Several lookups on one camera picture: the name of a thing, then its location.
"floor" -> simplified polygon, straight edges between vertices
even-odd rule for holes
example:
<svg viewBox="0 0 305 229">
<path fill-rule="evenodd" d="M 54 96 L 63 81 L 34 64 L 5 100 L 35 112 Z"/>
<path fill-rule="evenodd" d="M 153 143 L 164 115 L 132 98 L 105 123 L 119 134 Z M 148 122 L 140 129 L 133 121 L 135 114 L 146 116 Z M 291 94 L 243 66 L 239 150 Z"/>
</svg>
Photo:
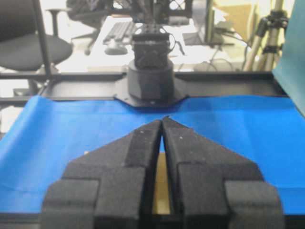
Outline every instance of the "floor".
<svg viewBox="0 0 305 229">
<path fill-rule="evenodd" d="M 52 20 L 51 16 L 46 9 L 51 8 L 65 8 L 65 0 L 41 0 L 41 9 L 43 12 L 43 19 L 47 34 L 52 34 Z M 91 33 L 93 29 L 80 22 L 69 20 L 66 13 L 59 14 L 59 37 L 67 42 L 71 42 L 73 37 Z M 56 67 L 60 72 L 86 72 L 88 56 L 84 54 L 86 45 L 90 42 L 90 39 L 76 39 L 73 40 L 73 54 L 64 62 L 58 64 Z M 3 69 L 0 67 L 0 73 L 13 72 L 9 69 Z M 5 80 L 0 81 L 0 96 L 11 97 L 13 96 L 13 88 L 26 88 L 27 81 L 25 80 Z M 0 113 L 0 130 L 2 133 L 6 133 L 15 119 L 18 117 L 22 108 L 8 107 L 3 109 Z"/>
</svg>

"office chair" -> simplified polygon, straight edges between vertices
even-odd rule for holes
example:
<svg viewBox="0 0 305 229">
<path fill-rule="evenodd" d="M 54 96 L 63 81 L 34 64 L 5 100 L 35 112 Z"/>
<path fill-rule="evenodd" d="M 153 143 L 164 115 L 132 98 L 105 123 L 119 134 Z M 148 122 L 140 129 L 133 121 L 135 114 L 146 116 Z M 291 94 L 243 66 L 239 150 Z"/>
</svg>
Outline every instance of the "office chair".
<svg viewBox="0 0 305 229">
<path fill-rule="evenodd" d="M 57 15 L 60 12 L 66 12 L 72 21 L 80 21 L 81 23 L 95 29 L 93 33 L 72 38 L 73 40 L 80 38 L 91 38 L 91 42 L 87 45 L 85 50 L 86 55 L 90 54 L 91 47 L 96 42 L 100 34 L 103 21 L 107 16 L 107 11 L 105 10 L 105 4 L 103 1 L 95 0 L 94 2 L 96 2 L 96 5 L 94 8 L 92 8 L 90 1 L 88 0 L 67 0 L 66 9 L 47 10 L 51 13 L 53 18 L 53 31 L 55 36 L 58 35 Z"/>
<path fill-rule="evenodd" d="M 72 54 L 72 45 L 47 35 L 51 62 L 58 64 Z M 36 71 L 43 65 L 31 0 L 0 0 L 0 66 L 16 71 Z M 14 89 L 15 95 L 37 93 L 35 82 L 29 90 Z"/>
</svg>

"white desk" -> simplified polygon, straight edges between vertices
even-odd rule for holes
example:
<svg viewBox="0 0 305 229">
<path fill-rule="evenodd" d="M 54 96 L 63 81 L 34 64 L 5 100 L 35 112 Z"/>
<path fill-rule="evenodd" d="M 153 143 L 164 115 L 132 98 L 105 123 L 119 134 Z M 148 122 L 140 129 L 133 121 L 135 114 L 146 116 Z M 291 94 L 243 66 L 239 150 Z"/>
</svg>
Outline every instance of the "white desk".
<svg viewBox="0 0 305 229">
<path fill-rule="evenodd" d="M 126 69 L 126 66 L 134 59 L 134 54 L 131 45 L 126 46 L 128 53 L 126 55 L 110 56 L 105 54 L 106 45 L 103 45 L 103 40 L 110 32 L 111 28 L 116 22 L 131 21 L 131 18 L 113 18 L 107 17 L 101 33 L 92 48 L 89 56 L 88 71 L 89 72 L 121 72 Z M 175 49 L 169 54 L 169 58 L 175 65 L 175 70 L 180 71 L 206 71 L 208 64 L 200 64 L 205 61 L 210 61 L 214 55 L 216 48 L 212 49 L 209 46 L 186 46 L 183 41 L 182 33 L 196 32 L 196 28 L 191 23 L 187 26 L 181 27 L 164 27 L 168 32 L 175 36 L 177 41 L 183 46 L 185 56 L 176 45 Z M 233 43 L 234 45 L 224 45 L 223 51 L 219 51 L 215 56 L 213 64 L 218 71 L 231 71 L 231 67 L 225 61 L 217 59 L 225 59 L 231 62 L 234 68 L 241 68 L 244 61 L 245 43 L 230 37 L 224 37 L 225 42 Z"/>
</svg>

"black foam pad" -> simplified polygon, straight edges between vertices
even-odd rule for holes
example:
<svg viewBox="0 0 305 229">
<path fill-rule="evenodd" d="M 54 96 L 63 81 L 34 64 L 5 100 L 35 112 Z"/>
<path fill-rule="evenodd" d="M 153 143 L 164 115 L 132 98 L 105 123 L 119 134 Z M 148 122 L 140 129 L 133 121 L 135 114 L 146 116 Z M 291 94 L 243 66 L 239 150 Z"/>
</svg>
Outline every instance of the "black foam pad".
<svg viewBox="0 0 305 229">
<path fill-rule="evenodd" d="M 144 179 L 144 168 L 116 168 L 104 174 L 95 208 L 95 227 L 138 228 Z"/>
<path fill-rule="evenodd" d="M 71 221 L 78 216 L 78 208 L 83 207 L 86 221 L 80 224 L 82 228 L 138 228 L 140 215 L 152 211 L 161 134 L 161 121 L 155 121 L 71 161 L 62 180 L 49 188 L 43 203 L 42 225 L 52 225 L 57 219 L 56 229 L 75 226 L 77 220 Z M 91 183 L 96 185 L 95 192 L 89 186 Z M 86 185 L 91 192 L 89 196 L 94 196 L 90 207 L 68 196 L 70 192 L 85 196 Z M 58 200 L 61 193 L 66 195 Z M 72 217 L 62 219 L 60 208 Z"/>
<path fill-rule="evenodd" d="M 225 227 L 229 210 L 221 174 L 199 164 L 180 164 L 178 174 L 186 228 Z"/>
<path fill-rule="evenodd" d="M 226 181 L 225 191 L 233 217 L 229 229 L 284 229 L 276 189 L 262 181 Z"/>
<path fill-rule="evenodd" d="M 52 184 L 41 210 L 42 229 L 92 229 L 97 180 L 61 180 Z"/>
<path fill-rule="evenodd" d="M 170 200 L 186 228 L 226 226 L 224 180 L 263 180 L 258 166 L 170 118 L 163 119 Z"/>
</svg>

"chair armrest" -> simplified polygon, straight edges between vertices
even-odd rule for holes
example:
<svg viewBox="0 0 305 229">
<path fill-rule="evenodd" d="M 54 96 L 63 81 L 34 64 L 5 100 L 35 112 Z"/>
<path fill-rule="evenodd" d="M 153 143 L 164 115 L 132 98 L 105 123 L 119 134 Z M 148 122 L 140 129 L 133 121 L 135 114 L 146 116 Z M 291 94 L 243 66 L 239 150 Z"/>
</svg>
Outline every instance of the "chair armrest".
<svg viewBox="0 0 305 229">
<path fill-rule="evenodd" d="M 52 15 L 52 21 L 53 21 L 53 35 L 58 37 L 58 22 L 57 22 L 57 15 L 60 12 L 69 12 L 70 8 L 57 8 L 57 9 L 47 9 L 46 11 L 50 12 Z"/>
<path fill-rule="evenodd" d="M 70 8 L 52 8 L 52 9 L 47 9 L 46 11 L 49 11 L 51 13 L 59 13 L 59 12 L 69 12 L 71 9 Z"/>
</svg>

